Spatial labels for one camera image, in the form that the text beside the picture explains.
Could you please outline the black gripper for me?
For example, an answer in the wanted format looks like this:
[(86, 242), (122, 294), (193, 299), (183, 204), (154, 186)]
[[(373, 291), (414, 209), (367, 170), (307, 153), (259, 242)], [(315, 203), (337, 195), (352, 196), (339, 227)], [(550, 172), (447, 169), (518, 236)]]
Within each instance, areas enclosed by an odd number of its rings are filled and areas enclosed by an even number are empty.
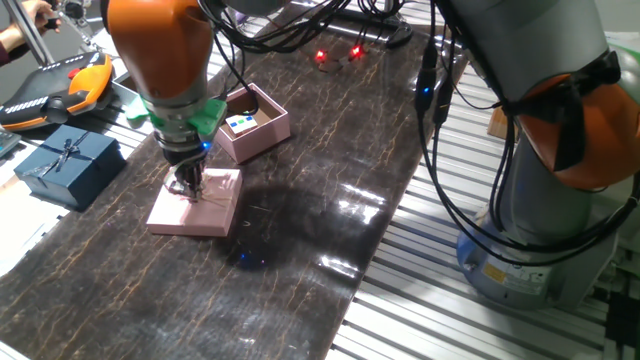
[[(194, 201), (201, 198), (202, 172), (209, 148), (209, 144), (204, 142), (187, 145), (162, 142), (162, 152), (169, 163), (169, 192), (171, 194), (191, 197)], [(178, 175), (183, 167), (190, 169), (189, 185)]]

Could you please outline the person hand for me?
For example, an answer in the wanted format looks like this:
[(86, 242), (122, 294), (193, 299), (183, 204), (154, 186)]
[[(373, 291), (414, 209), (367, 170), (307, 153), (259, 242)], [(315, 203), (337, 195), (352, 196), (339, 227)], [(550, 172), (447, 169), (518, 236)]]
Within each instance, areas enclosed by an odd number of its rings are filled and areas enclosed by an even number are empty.
[(27, 0), (22, 2), (29, 18), (41, 34), (48, 30), (59, 31), (61, 20), (57, 17), (54, 7), (44, 0)]

